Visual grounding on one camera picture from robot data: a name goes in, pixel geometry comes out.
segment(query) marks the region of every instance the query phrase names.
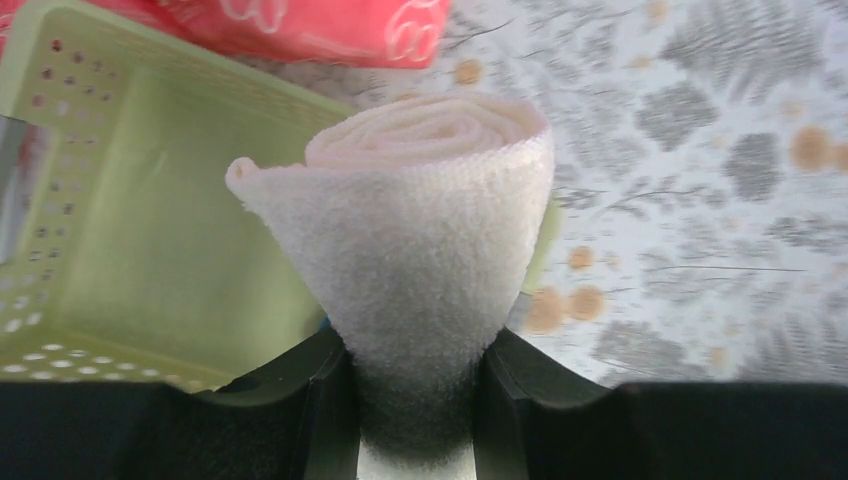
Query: pink packaging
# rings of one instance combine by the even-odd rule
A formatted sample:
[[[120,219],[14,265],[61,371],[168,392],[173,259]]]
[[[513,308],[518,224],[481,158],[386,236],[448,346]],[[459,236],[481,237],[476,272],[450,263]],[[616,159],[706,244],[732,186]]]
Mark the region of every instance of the pink packaging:
[[[25,0],[0,0],[0,42]],[[87,0],[225,55],[426,68],[450,0]]]

